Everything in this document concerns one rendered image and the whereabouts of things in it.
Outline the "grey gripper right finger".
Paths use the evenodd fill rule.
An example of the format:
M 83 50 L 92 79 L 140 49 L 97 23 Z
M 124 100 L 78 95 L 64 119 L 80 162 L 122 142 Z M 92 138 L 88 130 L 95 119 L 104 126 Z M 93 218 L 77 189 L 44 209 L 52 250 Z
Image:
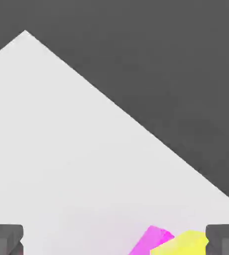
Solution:
M 229 255 L 229 224 L 206 226 L 206 255 Z

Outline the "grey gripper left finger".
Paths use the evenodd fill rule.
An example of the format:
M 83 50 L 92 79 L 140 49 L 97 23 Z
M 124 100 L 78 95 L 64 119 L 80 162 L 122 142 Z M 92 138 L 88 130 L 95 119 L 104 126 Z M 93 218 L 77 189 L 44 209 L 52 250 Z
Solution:
M 0 224 L 0 255 L 23 255 L 23 226 Z

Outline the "large yellow box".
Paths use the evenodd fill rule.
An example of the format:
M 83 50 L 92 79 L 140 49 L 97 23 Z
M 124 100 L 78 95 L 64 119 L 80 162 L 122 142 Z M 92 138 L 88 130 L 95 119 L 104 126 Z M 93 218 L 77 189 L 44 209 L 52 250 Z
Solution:
M 185 231 L 150 250 L 150 255 L 206 255 L 209 240 L 204 232 Z

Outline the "large magenta box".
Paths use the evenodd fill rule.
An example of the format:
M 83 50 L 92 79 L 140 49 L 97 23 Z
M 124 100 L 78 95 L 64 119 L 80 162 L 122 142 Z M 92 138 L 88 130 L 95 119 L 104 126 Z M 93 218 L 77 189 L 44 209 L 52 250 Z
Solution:
M 150 255 L 152 249 L 173 238 L 174 236 L 169 231 L 150 226 L 128 255 Z

